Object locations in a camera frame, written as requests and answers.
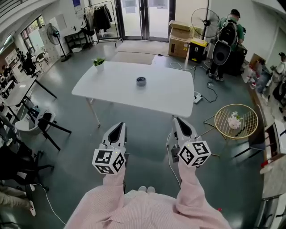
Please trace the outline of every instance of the pink striped shirt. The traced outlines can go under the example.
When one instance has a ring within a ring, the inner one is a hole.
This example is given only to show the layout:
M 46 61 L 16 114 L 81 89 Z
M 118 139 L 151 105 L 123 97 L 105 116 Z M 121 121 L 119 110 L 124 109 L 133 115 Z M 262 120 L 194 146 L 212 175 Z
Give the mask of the pink striped shirt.
M 106 175 L 102 186 L 84 195 L 65 228 L 230 229 L 208 204 L 195 170 L 179 162 L 182 183 L 177 199 L 134 190 L 124 195 L 125 167 L 117 175 Z

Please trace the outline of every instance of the small potted plant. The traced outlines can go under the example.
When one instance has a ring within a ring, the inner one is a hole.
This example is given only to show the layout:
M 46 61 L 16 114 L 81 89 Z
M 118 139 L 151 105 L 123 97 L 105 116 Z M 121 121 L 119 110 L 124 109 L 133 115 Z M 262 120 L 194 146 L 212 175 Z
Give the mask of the small potted plant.
M 97 58 L 93 60 L 93 65 L 97 68 L 98 72 L 102 72 L 104 69 L 104 63 L 105 59 L 103 58 Z

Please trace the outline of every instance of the power strip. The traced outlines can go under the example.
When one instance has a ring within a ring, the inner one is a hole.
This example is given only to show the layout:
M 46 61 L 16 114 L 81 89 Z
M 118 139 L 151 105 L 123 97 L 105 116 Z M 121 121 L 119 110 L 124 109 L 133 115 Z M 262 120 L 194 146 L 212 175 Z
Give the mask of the power strip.
M 202 99 L 202 95 L 199 92 L 194 91 L 193 102 L 198 103 Z

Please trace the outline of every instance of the gold wire chair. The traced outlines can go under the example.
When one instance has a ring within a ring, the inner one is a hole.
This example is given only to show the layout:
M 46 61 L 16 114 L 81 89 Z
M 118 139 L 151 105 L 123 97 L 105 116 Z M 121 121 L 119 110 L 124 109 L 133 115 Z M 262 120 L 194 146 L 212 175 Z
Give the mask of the gold wire chair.
M 238 112 L 238 115 L 242 117 L 241 125 L 237 129 L 231 129 L 227 119 L 233 112 Z M 207 121 L 214 117 L 214 125 Z M 215 115 L 211 116 L 204 121 L 205 124 L 212 126 L 212 128 L 202 135 L 208 133 L 213 129 L 217 129 L 224 139 L 243 139 L 249 137 L 255 132 L 258 126 L 258 117 L 253 109 L 243 104 L 230 104 L 221 108 Z

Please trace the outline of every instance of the window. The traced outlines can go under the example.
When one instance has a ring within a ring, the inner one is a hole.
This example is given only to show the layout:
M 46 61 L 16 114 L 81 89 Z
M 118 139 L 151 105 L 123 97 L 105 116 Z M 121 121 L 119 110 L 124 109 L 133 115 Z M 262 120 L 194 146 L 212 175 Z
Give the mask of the window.
M 32 33 L 34 30 L 40 29 L 42 26 L 44 26 L 44 19 L 42 16 L 39 16 L 35 21 L 33 21 L 27 28 L 24 29 L 24 31 L 21 33 L 23 41 L 29 51 L 30 54 L 35 53 L 35 48 L 31 42 L 31 39 L 29 38 L 29 34 Z

